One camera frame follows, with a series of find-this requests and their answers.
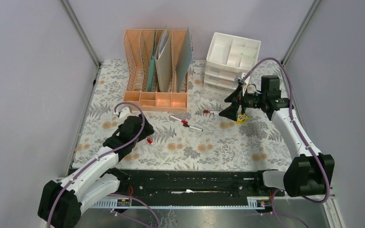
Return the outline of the light blue folder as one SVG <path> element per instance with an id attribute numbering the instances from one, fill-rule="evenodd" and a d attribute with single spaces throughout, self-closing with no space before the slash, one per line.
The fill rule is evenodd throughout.
<path id="1" fill-rule="evenodd" d="M 184 36 L 180 54 L 176 64 L 176 92 L 179 92 L 183 85 L 189 65 L 192 61 L 192 38 L 188 27 Z"/>

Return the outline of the teal folder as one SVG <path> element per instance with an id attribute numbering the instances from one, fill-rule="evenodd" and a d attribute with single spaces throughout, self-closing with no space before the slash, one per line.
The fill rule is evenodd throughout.
<path id="1" fill-rule="evenodd" d="M 152 90 L 152 81 L 153 81 L 153 76 L 154 76 L 154 65 L 155 65 L 155 53 L 156 53 L 156 36 L 157 36 L 157 30 L 154 30 L 152 53 L 151 53 L 151 59 L 149 62 L 147 92 L 151 92 L 151 90 Z"/>

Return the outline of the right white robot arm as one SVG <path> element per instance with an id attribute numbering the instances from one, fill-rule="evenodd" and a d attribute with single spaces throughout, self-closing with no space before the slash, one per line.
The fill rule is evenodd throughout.
<path id="1" fill-rule="evenodd" d="M 219 115 L 237 121 L 246 109 L 260 109 L 275 125 L 292 158 L 286 171 L 258 171 L 254 191 L 265 196 L 274 188 L 307 200 L 311 196 L 324 195 L 319 203 L 327 201 L 335 161 L 330 154 L 323 154 L 307 136 L 291 100 L 281 96 L 279 77 L 262 76 L 261 90 L 252 94 L 247 91 L 249 83 L 243 76 L 236 77 L 235 82 L 237 88 L 224 100 L 230 106 Z"/>

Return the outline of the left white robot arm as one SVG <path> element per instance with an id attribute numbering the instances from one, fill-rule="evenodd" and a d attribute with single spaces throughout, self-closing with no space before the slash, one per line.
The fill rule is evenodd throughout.
<path id="1" fill-rule="evenodd" d="M 49 227 L 73 228 L 82 214 L 104 196 L 128 191 L 125 179 L 107 171 L 129 155 L 138 142 L 154 133 L 144 115 L 129 116 L 87 163 L 62 180 L 43 188 L 37 215 Z"/>

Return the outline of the white plastic drawer unit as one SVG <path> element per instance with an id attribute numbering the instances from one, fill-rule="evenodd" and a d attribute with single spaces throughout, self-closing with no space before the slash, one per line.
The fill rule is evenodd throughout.
<path id="1" fill-rule="evenodd" d="M 215 32 L 206 57 L 204 89 L 232 93 L 237 74 L 248 73 L 258 62 L 260 47 L 260 40 Z"/>

